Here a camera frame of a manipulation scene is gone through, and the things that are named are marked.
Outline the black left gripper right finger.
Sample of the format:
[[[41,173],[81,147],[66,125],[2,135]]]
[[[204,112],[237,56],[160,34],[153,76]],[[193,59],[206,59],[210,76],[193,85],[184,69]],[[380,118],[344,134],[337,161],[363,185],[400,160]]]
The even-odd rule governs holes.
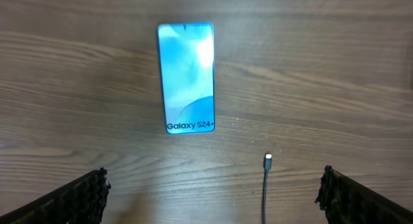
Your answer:
[[[412,212],[325,167],[315,200],[329,224],[412,224]]]

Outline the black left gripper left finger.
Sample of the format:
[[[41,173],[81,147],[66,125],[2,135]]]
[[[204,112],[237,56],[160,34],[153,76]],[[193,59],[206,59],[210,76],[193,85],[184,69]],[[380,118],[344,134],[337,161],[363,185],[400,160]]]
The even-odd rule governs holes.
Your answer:
[[[80,178],[1,216],[5,224],[100,224],[111,185],[107,170]]]

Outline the blue Galaxy smartphone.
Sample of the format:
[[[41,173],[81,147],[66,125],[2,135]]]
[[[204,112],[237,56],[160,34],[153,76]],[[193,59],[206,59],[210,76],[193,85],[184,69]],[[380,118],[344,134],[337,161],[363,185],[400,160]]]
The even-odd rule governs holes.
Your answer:
[[[216,127],[214,26],[163,23],[157,27],[165,128],[171,135]]]

